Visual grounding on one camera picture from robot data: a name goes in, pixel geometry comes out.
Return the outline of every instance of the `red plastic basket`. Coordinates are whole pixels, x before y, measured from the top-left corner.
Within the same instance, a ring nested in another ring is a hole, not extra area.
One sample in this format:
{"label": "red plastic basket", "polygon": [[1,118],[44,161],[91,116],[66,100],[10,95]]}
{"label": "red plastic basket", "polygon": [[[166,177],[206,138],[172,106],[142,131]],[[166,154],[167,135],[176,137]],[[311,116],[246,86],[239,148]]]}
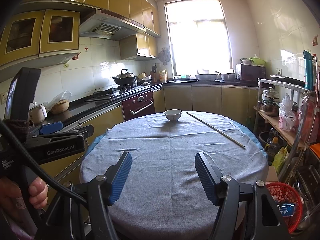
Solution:
{"label": "red plastic basket", "polygon": [[279,203],[285,202],[296,204],[294,215],[292,217],[284,217],[284,222],[288,226],[289,233],[293,233],[302,216],[302,202],[299,194],[293,187],[281,182],[268,183],[266,184],[266,187],[270,194],[276,197],[276,201]]}

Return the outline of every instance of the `round table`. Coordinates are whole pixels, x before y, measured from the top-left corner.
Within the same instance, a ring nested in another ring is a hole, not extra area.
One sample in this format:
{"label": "round table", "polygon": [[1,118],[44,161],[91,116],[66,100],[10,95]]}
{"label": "round table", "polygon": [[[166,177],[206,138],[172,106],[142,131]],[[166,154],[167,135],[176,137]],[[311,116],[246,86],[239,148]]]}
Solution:
{"label": "round table", "polygon": [[130,239],[207,239],[218,211],[203,190],[194,158],[203,152],[211,165],[238,182],[265,180],[268,164],[262,152],[228,118],[193,112],[238,142],[182,113],[177,122],[164,113],[114,126],[85,157],[80,179],[89,182],[115,164],[123,151],[132,167],[120,199],[109,211],[116,229]]}

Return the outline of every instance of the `wall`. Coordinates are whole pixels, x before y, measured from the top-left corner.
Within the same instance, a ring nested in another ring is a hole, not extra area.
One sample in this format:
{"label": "wall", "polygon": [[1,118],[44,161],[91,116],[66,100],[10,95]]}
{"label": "wall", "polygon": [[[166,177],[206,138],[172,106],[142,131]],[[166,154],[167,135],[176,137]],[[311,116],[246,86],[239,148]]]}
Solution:
{"label": "wall", "polygon": [[[167,22],[164,12],[164,4],[176,0],[162,0],[158,2],[159,23],[161,38],[158,38],[158,51],[163,47],[169,48],[169,36]],[[232,65],[239,63],[239,59],[253,57],[254,54],[259,56],[259,47],[257,36],[254,28],[252,16],[246,0],[220,0],[225,14],[227,29],[230,38]],[[146,62],[146,70],[149,72],[154,63],[160,63],[160,68],[157,70],[167,69],[168,78],[172,78],[172,62],[167,66],[159,60]]]}
{"label": "wall", "polygon": [[[302,0],[247,0],[257,32],[260,57],[267,61],[267,75],[277,74],[304,80],[303,50],[320,56],[312,40],[319,25]],[[281,99],[290,91],[279,88]]]}
{"label": "wall", "polygon": [[[55,65],[41,69],[34,102],[50,102],[59,93],[69,90],[71,101],[91,95],[96,90],[117,87],[111,76],[120,74],[120,69],[138,75],[145,72],[143,61],[121,60],[118,41],[80,37],[78,60],[70,60],[69,66]],[[8,90],[11,79],[0,83],[0,93]],[[0,105],[0,118],[4,116],[5,104]]]}

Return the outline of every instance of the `teal thermos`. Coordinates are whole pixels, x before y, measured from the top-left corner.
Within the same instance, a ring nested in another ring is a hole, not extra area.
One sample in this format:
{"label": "teal thermos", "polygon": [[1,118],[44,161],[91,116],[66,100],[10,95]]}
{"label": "teal thermos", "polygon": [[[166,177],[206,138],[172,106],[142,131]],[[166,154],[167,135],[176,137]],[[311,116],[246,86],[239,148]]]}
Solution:
{"label": "teal thermos", "polygon": [[313,90],[313,65],[312,65],[312,55],[304,50],[303,58],[306,63],[306,89]]}

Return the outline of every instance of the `range hood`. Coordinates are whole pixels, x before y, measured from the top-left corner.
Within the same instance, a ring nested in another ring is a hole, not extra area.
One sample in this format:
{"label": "range hood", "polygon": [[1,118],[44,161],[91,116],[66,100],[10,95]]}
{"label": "range hood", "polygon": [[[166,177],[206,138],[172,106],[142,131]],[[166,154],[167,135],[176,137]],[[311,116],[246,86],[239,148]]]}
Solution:
{"label": "range hood", "polygon": [[81,21],[80,37],[105,38],[119,41],[146,31],[144,26],[129,18],[107,10],[94,10]]}

